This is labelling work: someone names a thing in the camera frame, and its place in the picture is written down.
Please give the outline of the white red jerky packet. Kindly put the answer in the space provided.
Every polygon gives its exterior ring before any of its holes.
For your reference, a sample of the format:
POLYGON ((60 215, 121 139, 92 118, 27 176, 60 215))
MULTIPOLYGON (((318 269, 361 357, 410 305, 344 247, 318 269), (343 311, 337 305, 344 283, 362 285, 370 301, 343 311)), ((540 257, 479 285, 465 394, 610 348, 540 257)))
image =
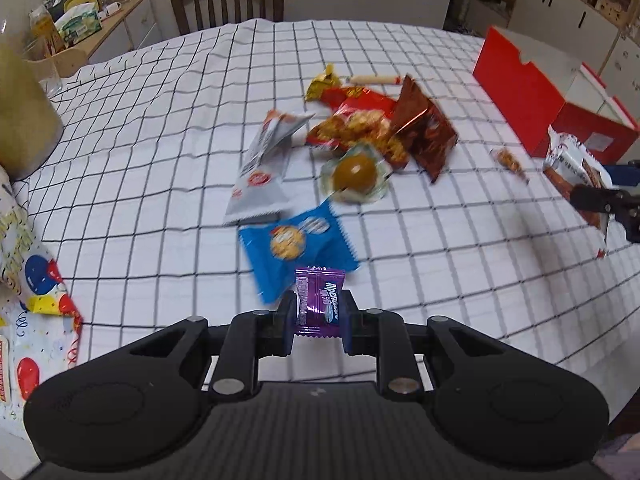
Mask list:
POLYGON ((578 186, 588 190, 609 190, 614 184, 608 170, 570 133, 556 132, 548 127, 549 147, 542 172, 553 187, 572 206, 588 226, 595 228, 601 237, 597 258, 603 259, 608 244, 608 224, 611 215, 608 212, 579 209, 570 202, 570 193, 578 186))

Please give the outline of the purple candy packet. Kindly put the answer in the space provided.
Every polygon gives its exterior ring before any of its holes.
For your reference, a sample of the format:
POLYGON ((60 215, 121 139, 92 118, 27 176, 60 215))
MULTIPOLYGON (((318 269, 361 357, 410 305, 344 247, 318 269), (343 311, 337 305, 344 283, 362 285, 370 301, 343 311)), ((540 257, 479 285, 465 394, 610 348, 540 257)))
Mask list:
POLYGON ((320 266, 295 270, 297 335, 316 338, 340 336, 338 302, 344 279, 342 270, 320 266))

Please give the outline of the blue cookie packet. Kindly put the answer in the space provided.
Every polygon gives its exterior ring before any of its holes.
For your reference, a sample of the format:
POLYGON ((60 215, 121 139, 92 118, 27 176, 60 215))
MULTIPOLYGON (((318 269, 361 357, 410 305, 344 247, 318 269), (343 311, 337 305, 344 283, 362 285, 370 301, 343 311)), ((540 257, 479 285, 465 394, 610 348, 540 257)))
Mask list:
POLYGON ((258 295, 273 304, 295 282, 298 268, 356 271, 359 262, 329 200, 297 216, 240 229, 258 295))

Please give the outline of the small orange snack packet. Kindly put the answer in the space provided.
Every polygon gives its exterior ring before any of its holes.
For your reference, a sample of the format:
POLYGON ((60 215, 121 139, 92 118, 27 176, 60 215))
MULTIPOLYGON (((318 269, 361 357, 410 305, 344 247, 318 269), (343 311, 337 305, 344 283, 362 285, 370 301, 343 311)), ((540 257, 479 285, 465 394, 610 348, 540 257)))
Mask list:
POLYGON ((505 170, 517 176, 520 180, 528 183, 528 177, 518 159, 507 148, 495 148, 490 152, 493 159, 505 170))

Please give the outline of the white triangular snack packet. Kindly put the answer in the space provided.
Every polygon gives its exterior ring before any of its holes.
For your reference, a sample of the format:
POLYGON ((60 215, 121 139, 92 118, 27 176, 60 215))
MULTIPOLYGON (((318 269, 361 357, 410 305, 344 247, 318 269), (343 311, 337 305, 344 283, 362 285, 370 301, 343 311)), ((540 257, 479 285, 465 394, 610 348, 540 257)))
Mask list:
POLYGON ((292 137, 313 114, 270 110, 244 158, 224 213, 224 224, 247 222, 288 209, 282 179, 292 137))

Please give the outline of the dark brown foil snack bag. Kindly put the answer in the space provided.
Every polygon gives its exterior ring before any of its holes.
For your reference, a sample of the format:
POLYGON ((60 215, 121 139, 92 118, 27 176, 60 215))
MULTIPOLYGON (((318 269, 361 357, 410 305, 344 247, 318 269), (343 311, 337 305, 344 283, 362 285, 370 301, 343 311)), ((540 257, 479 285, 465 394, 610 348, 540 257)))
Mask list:
POLYGON ((435 183, 444 170, 458 134, 437 104, 409 75, 390 120, 390 132, 435 183))

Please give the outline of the red cardboard box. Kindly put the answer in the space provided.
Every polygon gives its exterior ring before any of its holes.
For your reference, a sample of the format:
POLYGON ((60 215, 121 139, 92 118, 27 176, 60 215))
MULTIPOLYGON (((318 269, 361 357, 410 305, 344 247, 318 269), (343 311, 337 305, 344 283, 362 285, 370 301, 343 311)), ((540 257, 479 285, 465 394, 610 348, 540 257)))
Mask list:
POLYGON ((639 137, 638 122, 587 64, 513 30, 488 29, 473 76, 530 156, 547 153, 549 128, 576 136, 604 164, 639 137))

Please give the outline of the clear wrapped egg yolk pastry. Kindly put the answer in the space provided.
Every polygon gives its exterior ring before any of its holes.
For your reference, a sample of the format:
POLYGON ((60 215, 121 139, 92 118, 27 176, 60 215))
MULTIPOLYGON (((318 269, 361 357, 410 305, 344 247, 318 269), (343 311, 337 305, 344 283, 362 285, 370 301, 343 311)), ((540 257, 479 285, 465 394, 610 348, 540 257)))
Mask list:
POLYGON ((392 173, 392 166, 372 145, 359 143, 322 166, 320 191, 337 203, 375 203, 387 193, 392 173))

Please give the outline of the checkered white tablecloth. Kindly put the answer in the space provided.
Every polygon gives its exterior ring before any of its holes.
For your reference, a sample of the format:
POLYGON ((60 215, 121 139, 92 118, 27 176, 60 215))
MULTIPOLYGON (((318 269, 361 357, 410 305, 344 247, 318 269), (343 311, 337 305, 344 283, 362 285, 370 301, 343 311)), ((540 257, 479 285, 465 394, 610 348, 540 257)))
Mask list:
POLYGON ((84 318, 88 360, 191 314, 214 324, 259 307, 224 211, 266 114, 326 117, 305 90, 340 74, 410 75, 459 141, 435 182, 415 164, 373 204, 334 211, 361 307, 420 323, 441 314, 582 374, 639 344, 639 251, 599 235, 562 200, 474 80, 482 43, 365 22, 252 21, 83 68, 54 102, 65 124, 17 192, 84 318), (529 182, 490 152, 507 148, 529 182))

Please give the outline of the colourful balloon gift bag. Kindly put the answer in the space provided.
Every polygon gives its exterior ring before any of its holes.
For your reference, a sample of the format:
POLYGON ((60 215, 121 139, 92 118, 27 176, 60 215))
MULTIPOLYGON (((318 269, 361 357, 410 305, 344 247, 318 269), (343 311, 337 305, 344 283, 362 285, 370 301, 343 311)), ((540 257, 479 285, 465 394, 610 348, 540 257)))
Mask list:
POLYGON ((26 439, 24 407, 77 364, 82 317, 55 258, 1 174, 1 428, 26 439))

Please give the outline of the red snack bag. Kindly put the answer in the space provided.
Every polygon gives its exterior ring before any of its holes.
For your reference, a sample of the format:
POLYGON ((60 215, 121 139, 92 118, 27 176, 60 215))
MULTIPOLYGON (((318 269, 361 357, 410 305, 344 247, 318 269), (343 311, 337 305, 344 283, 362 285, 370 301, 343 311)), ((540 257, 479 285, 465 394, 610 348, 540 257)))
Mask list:
POLYGON ((394 169, 407 166, 409 154, 390 128, 395 99, 356 86, 326 88, 319 101, 333 114, 311 128, 306 135, 308 145, 347 152, 356 144, 370 144, 394 169))

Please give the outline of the sausage stick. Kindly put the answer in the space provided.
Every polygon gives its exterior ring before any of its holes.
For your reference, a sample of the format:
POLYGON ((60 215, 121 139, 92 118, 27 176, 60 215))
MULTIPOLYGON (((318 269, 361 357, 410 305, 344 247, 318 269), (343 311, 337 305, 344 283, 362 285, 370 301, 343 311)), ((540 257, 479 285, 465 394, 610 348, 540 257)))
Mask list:
POLYGON ((346 84, 366 86, 367 84, 402 84, 401 76, 355 75, 345 78, 346 84))

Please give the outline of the small yellow candy packet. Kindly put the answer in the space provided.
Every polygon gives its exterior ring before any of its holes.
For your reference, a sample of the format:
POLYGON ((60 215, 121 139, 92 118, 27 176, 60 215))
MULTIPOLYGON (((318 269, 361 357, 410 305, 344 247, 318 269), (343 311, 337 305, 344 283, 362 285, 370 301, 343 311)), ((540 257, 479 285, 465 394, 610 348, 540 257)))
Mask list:
POLYGON ((340 88, 341 85, 341 78, 334 72, 334 65, 328 64, 324 71, 318 76, 315 76, 309 84, 306 90, 305 100, 307 102, 319 101, 323 92, 328 89, 340 88))

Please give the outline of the gold thermos jug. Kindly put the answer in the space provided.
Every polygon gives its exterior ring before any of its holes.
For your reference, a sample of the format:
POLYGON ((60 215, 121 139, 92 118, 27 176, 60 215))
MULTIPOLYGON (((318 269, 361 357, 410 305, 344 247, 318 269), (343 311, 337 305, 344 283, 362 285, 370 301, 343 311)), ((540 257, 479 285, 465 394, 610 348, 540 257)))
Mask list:
POLYGON ((32 69, 1 41, 0 159, 13 180, 37 170, 61 139, 63 123, 32 69))

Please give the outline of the wooden sideboard white drawers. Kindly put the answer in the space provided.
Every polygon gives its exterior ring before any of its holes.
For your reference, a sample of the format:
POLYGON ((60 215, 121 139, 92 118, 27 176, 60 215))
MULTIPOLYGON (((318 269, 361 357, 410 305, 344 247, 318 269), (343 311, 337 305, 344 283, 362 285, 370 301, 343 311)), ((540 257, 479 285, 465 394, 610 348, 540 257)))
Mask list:
POLYGON ((119 2, 122 10, 103 21, 99 32, 52 56, 61 78, 73 76, 88 64, 106 62, 163 39, 151 0, 119 2))

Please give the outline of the clear drinking glass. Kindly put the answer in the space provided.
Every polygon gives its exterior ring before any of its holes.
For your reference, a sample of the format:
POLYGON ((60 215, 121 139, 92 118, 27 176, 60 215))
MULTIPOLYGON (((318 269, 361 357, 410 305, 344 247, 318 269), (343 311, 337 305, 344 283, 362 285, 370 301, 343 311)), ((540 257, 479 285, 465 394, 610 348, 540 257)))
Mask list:
POLYGON ((47 44, 43 38, 32 40, 23 50, 23 58, 29 65, 36 81, 40 83, 44 93, 50 98, 63 88, 53 58, 47 56, 47 44))

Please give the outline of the green tissue box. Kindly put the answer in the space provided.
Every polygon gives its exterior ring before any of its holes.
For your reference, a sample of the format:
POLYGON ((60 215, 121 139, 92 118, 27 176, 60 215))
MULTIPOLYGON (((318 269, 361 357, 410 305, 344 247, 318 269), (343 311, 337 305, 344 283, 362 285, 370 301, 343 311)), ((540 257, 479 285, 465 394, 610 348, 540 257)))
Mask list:
POLYGON ((102 29, 98 6, 93 2, 73 6, 55 22, 55 27, 66 47, 76 46, 102 29))

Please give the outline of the orange juice bottle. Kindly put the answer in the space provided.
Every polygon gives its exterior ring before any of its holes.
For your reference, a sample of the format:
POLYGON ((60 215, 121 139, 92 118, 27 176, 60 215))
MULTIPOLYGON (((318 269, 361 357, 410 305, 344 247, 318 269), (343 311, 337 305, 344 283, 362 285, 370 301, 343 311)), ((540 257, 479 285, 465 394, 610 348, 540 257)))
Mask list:
POLYGON ((51 14, 43 4, 30 11, 29 21, 32 34, 43 42, 44 55, 47 58, 66 49, 51 14))

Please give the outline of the white wooden wall cabinet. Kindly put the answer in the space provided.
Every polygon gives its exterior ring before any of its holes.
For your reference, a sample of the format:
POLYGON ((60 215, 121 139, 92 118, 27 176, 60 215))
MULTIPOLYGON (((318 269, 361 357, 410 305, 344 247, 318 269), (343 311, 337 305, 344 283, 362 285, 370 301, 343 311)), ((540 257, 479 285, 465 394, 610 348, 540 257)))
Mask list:
POLYGON ((450 0, 446 24, 480 37, 510 29, 574 55, 639 116, 639 0, 450 0))

